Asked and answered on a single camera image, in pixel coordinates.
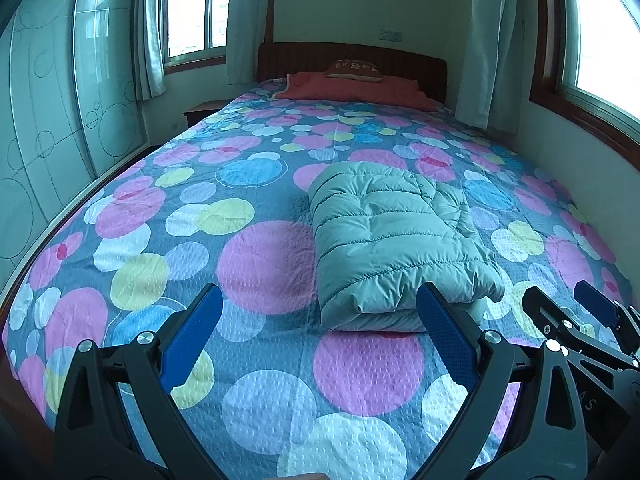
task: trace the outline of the polka dot bedspread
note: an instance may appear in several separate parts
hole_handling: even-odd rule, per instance
[[[223,472],[410,478],[466,391],[426,334],[319,327],[306,192],[338,160],[380,162],[463,189],[506,284],[483,329],[539,345],[521,302],[537,285],[584,332],[613,344],[571,291],[587,280],[629,302],[630,285],[559,183],[444,108],[274,100],[283,87],[264,83],[124,171],[39,255],[2,341],[51,427],[79,341],[129,342],[214,282],[222,317],[172,396]],[[142,449],[161,463],[130,390],[121,391]],[[495,454],[516,394],[512,384],[478,463]]]

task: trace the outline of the light switch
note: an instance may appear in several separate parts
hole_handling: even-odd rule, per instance
[[[396,30],[386,30],[386,28],[380,29],[380,39],[385,41],[395,41],[400,43],[402,41],[402,32]]]

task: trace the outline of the red pillow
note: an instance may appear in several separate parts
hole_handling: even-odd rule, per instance
[[[435,112],[441,106],[420,91],[417,81],[385,76],[369,83],[353,79],[326,77],[323,72],[298,72],[287,75],[287,88],[276,99],[345,101],[403,106],[423,112]]]
[[[369,82],[380,81],[384,77],[374,64],[356,59],[334,61],[326,72],[324,72],[324,75],[327,77]]]

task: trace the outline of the folded comforter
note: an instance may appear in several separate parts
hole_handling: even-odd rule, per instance
[[[338,162],[312,183],[321,323],[338,330],[424,330],[415,295],[498,302],[504,283],[464,194],[372,162]]]

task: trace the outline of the bolt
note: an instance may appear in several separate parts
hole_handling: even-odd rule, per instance
[[[495,330],[487,330],[484,333],[484,340],[489,343],[498,344],[502,340],[502,336]]]
[[[136,341],[141,345],[148,345],[153,340],[154,340],[153,332],[141,332],[138,334],[138,337],[136,338]]]
[[[91,347],[93,345],[94,343],[90,339],[85,339],[84,341],[81,341],[80,344],[78,345],[78,350],[81,352],[88,352],[89,350],[91,350]]]
[[[546,347],[549,348],[549,350],[551,350],[552,352],[559,352],[560,351],[560,343],[558,341],[556,341],[555,339],[547,339],[546,340]]]

